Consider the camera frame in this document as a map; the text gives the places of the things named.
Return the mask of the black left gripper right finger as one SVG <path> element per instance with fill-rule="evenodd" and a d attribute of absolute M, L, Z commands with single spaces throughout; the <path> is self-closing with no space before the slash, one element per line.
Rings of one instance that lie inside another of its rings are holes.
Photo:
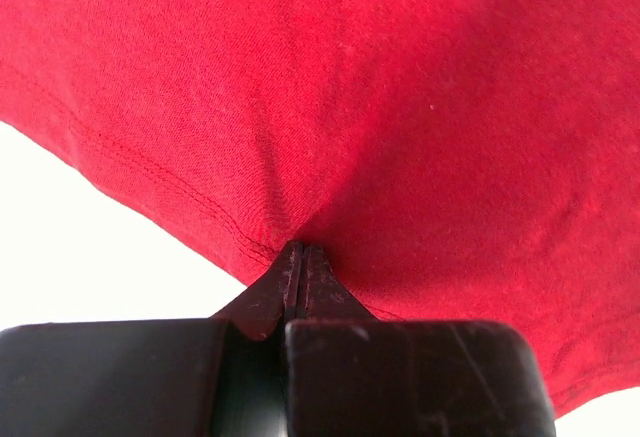
<path fill-rule="evenodd" d="M 284 297 L 293 436 L 551 436 L 536 358 L 508 325 L 382 321 L 316 246 L 290 247 Z"/>

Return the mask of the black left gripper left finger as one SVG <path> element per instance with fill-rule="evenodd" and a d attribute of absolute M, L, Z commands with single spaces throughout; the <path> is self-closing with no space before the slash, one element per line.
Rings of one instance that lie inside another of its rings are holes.
<path fill-rule="evenodd" d="M 284 436 L 281 332 L 303 248 L 208 318 L 1 334 L 5 436 Z"/>

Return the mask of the red t shirt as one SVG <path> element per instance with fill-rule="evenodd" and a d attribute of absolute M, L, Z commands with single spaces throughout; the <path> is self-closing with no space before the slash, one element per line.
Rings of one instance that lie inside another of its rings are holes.
<path fill-rule="evenodd" d="M 499 320 L 639 383 L 639 0 L 1 0 L 1 118 L 243 283 Z"/>

